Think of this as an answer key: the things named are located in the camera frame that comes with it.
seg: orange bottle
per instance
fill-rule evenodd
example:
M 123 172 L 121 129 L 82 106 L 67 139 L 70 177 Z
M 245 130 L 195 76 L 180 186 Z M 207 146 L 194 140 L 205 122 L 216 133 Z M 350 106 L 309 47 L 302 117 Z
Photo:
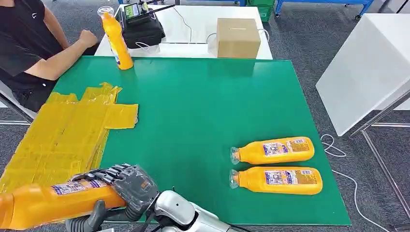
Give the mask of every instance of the orange bottle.
M 233 164 L 248 162 L 267 164 L 304 161 L 313 157 L 315 148 L 307 137 L 292 137 L 252 142 L 245 147 L 231 148 Z
M 254 192 L 314 195 L 322 190 L 318 170 L 306 167 L 253 167 L 243 172 L 231 170 L 231 188 Z
M 110 6 L 102 6 L 98 9 L 98 15 L 102 20 L 102 27 L 110 41 L 111 51 L 117 61 L 119 69 L 130 69 L 134 62 L 128 53 L 127 45 L 122 37 L 122 27 L 114 18 L 114 9 Z
M 88 215 L 99 199 L 105 201 L 107 209 L 125 206 L 124 200 L 100 180 L 23 186 L 0 194 L 0 229 L 24 230 Z

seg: white cable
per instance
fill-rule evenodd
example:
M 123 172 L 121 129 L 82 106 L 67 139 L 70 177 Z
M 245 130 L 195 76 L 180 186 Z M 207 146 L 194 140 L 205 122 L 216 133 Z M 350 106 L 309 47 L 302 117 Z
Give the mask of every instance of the white cable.
M 330 144 L 325 143 L 325 142 L 322 142 L 322 139 L 323 139 L 323 137 L 325 137 L 325 136 L 329 136 L 330 138 L 332 138 L 332 142 L 331 142 Z M 330 134 L 324 134 L 324 135 L 322 135 L 322 136 L 321 136 L 321 142 L 322 142 L 322 144 L 328 146 L 327 148 L 324 149 L 324 151 L 325 151 L 327 154 L 329 154 L 329 155 L 331 155 L 331 156 L 336 156 L 336 157 L 345 157 L 345 156 L 346 156 L 346 153 L 344 153 L 342 150 L 338 149 L 337 147 L 334 147 L 334 146 L 333 146 L 333 144 L 335 143 L 335 139 L 333 138 L 332 135 L 330 135 Z M 333 149 L 335 149 L 335 150 L 341 152 L 343 155 L 335 155 L 335 154 L 332 154 L 331 152 L 328 152 L 328 151 L 327 151 L 327 149 L 329 149 L 329 148 L 333 148 Z M 381 225 L 377 224 L 376 222 L 374 222 L 374 221 L 372 221 L 372 220 L 366 218 L 366 217 L 362 214 L 362 212 L 360 212 L 359 206 L 357 205 L 357 186 L 358 186 L 358 185 L 357 185 L 357 182 L 356 182 L 353 178 L 351 178 L 350 176 L 345 175 L 345 174 L 340 173 L 340 172 L 337 172 L 337 171 L 335 171 L 335 170 L 333 170 L 333 169 L 332 169 L 332 172 L 334 172 L 334 173 L 336 173 L 336 174 L 339 174 L 339 175 L 342 175 L 342 176 L 344 176 L 344 177 L 346 177 L 346 178 L 348 178 L 348 179 L 350 179 L 350 180 L 352 180 L 352 181 L 354 182 L 354 205 L 356 206 L 356 210 L 357 210 L 357 212 L 360 214 L 360 216 L 362 216 L 366 221 L 368 221 L 368 222 L 372 223 L 373 225 L 379 227 L 380 229 L 382 229 L 382 230 L 384 230 L 384 231 L 386 231 L 386 232 L 390 232 L 389 230 L 387 230 L 386 228 L 384 228 L 384 227 L 382 227 Z
M 208 43 L 208 39 L 209 39 L 209 37 L 211 37 L 211 35 L 216 35 L 216 33 L 211 33 L 211 34 L 209 34 L 208 37 L 207 37 L 206 40 L 205 40 L 205 44 Z
M 265 32 L 266 36 L 268 37 L 268 42 L 269 42 L 269 39 L 270 39 L 269 32 L 265 29 L 258 29 L 258 30 L 263 30 Z
M 335 170 L 332 170 L 332 172 L 337 173 L 337 174 L 339 174 L 339 175 L 342 175 L 342 176 L 344 176 L 344 177 L 346 177 L 346 178 L 348 178 L 348 179 L 350 179 L 350 180 L 352 180 L 352 181 L 354 182 L 354 205 L 356 206 L 356 210 L 357 210 L 357 212 L 360 214 L 360 216 L 362 216 L 364 219 L 366 219 L 368 222 L 372 223 L 373 225 L 379 227 L 380 229 L 382 229 L 382 230 L 384 230 L 384 231 L 386 231 L 386 232 L 390 232 L 390 231 L 388 231 L 386 228 L 384 228 L 384 227 L 382 227 L 381 225 L 377 224 L 376 222 L 374 222 L 374 221 L 372 221 L 372 220 L 366 218 L 366 217 L 362 214 L 362 212 L 360 212 L 359 207 L 357 206 L 357 198 L 356 198 L 356 194 L 357 194 L 357 182 L 356 182 L 353 178 L 351 178 L 350 176 L 348 176 L 348 175 L 345 175 L 345 174 L 336 172 Z
M 258 29 L 258 30 L 263 30 L 263 31 L 265 32 L 266 36 L 268 37 L 267 39 L 268 39 L 268 42 L 269 42 L 270 36 L 269 36 L 268 31 L 265 30 L 265 29 Z M 206 40 L 205 40 L 205 43 L 208 43 L 208 39 L 209 39 L 209 37 L 211 37 L 211 35 L 216 35 L 216 33 L 211 33 L 211 34 L 209 34 L 208 37 L 207 37 Z
M 325 137 L 325 136 L 329 136 L 330 138 L 332 138 L 331 144 L 322 142 L 322 139 L 323 139 L 323 137 Z M 339 148 L 333 146 L 333 144 L 335 143 L 335 139 L 333 138 L 332 135 L 330 135 L 330 134 L 324 134 L 324 135 L 322 135 L 322 136 L 321 136 L 321 142 L 322 142 L 322 144 L 328 146 L 327 148 L 324 149 L 324 151 L 325 151 L 327 154 L 329 154 L 329 155 L 331 155 L 331 156 L 336 156 L 336 157 L 346 157 L 346 153 L 344 153 L 344 152 L 343 152 L 342 150 L 340 150 Z M 333 153 L 331 153 L 331 152 L 328 152 L 327 150 L 330 149 L 330 148 L 333 148 L 334 150 L 339 151 L 339 152 L 342 153 L 343 155 L 335 155 L 335 154 L 333 154 Z
M 148 52 L 152 48 L 152 46 L 149 46 L 148 44 L 143 43 L 143 42 L 135 42 L 135 45 L 137 45 L 138 47 L 140 47 L 142 50 L 144 50 L 146 52 Z
M 190 42 L 189 42 L 189 44 L 190 44 L 191 41 L 192 41 L 192 28 L 191 28 L 190 26 L 188 26 L 188 24 L 185 22 L 184 17 L 182 17 L 182 15 L 175 9 L 175 7 L 173 7 L 172 9 L 174 9 L 174 10 L 176 11 L 176 13 L 177 13 L 179 16 L 181 16 L 182 22 L 184 22 L 185 26 L 187 26 L 187 27 L 190 29 Z

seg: black bag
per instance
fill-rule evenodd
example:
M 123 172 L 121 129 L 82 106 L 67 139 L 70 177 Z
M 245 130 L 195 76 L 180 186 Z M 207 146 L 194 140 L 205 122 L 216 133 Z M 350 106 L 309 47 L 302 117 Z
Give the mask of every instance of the black bag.
M 146 47 L 142 43 L 149 46 L 158 45 L 161 43 L 161 39 L 165 37 L 165 33 L 155 13 L 151 13 L 138 21 L 138 23 L 125 25 L 122 29 L 122 36 L 127 47 L 135 49 Z

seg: robot finger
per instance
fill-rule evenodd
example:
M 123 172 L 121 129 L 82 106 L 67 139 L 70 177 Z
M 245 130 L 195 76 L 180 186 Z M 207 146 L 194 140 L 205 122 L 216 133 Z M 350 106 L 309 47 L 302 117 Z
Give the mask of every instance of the robot finger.
M 96 177 L 98 177 L 99 179 L 103 180 L 104 182 L 108 183 L 108 184 L 112 184 L 113 181 L 115 180 L 114 177 L 112 177 L 109 174 L 104 174 L 104 173 L 94 173 L 94 175 Z
M 127 167 L 126 167 L 126 166 L 122 166 L 122 165 L 116 164 L 116 165 L 112 166 L 111 168 L 112 168 L 112 169 L 116 169 L 116 170 L 118 170 L 118 171 L 122 171 L 122 170 L 126 169 Z
M 75 174 L 70 178 L 70 181 L 77 181 L 77 180 L 94 180 L 95 179 L 95 175 L 93 173 L 99 172 L 100 169 L 93 169 L 90 170 L 88 173 L 84 173 L 84 174 Z
M 108 173 L 112 176 L 118 176 L 118 174 L 120 173 L 120 171 L 118 171 L 117 169 L 114 168 L 109 168 L 107 170 L 104 170 L 104 173 Z

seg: yellow foam sheet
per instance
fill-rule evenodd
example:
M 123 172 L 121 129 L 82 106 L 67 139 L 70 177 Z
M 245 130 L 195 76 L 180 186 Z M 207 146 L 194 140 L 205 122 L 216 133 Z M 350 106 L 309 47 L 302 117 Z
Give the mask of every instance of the yellow foam sheet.
M 119 87 L 101 83 L 75 94 L 52 92 L 0 179 L 0 192 L 31 183 L 53 185 L 98 168 L 109 129 L 133 128 L 138 105 L 115 104 Z

